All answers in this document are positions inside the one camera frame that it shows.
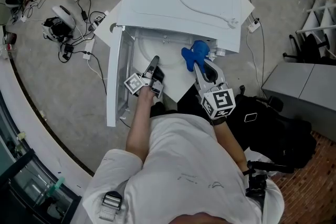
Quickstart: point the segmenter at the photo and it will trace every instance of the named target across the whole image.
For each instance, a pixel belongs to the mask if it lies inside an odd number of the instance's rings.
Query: white t-shirt
[[[152,120],[151,130],[143,166],[134,154],[106,153],[83,198],[93,223],[108,223],[98,218],[102,199],[128,179],[115,223],[168,224],[177,216],[199,212],[230,223],[279,222],[284,208],[280,190],[267,180],[262,215],[260,206],[245,196],[242,172],[205,119],[159,116]]]

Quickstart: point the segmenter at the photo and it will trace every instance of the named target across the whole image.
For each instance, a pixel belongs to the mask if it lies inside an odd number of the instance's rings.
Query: black bag
[[[227,117],[227,124],[243,150],[250,147],[279,165],[303,168],[307,164],[316,147],[309,122],[280,116],[272,107],[244,93],[235,100],[236,107]],[[272,104],[282,110],[279,99],[273,98],[269,106]]]

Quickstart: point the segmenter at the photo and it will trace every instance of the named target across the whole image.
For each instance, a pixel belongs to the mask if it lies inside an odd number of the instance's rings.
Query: blue object
[[[201,72],[205,73],[204,59],[208,59],[209,46],[202,40],[196,40],[190,49],[182,48],[181,54],[187,63],[187,69],[194,71],[194,62],[198,63]]]

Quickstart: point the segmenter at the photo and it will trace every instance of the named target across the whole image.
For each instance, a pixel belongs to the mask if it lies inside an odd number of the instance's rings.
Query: gray floor
[[[111,10],[120,0],[92,0],[91,11]],[[252,0],[254,16],[259,17],[265,35],[265,77],[282,59],[283,52],[292,52],[288,35],[302,27],[311,7],[312,0]],[[87,9],[88,2],[81,2]],[[51,8],[63,5],[77,19],[80,29],[84,23],[80,8],[72,0],[46,0],[41,9],[34,9],[29,20],[53,17]],[[58,45],[45,40],[42,35],[42,21],[17,22],[7,29],[18,35],[15,62],[22,80],[38,109],[42,110],[48,124],[70,150],[89,168],[95,171],[105,154],[111,148],[124,148],[128,128],[120,121],[116,128],[106,126],[106,96],[98,76],[92,72],[82,54],[74,54],[71,60],[60,63],[57,58]],[[229,85],[238,92],[240,85],[246,86],[247,95],[258,94],[255,69],[251,52],[246,46],[248,23],[241,31],[240,53],[217,58],[216,63],[224,70]],[[258,75],[262,71],[262,36],[260,29],[249,35],[249,44],[255,53]],[[84,42],[77,50],[84,49]],[[107,76],[109,47],[99,38],[93,53],[99,58]],[[97,63],[91,60],[93,68]],[[131,99],[131,110],[135,98]],[[128,115],[130,124],[132,112]]]

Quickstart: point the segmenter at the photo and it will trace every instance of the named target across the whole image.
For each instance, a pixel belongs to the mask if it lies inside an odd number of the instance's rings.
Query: gray cabinet
[[[309,121],[336,141],[336,66],[282,62],[262,88],[283,101],[281,115]]]

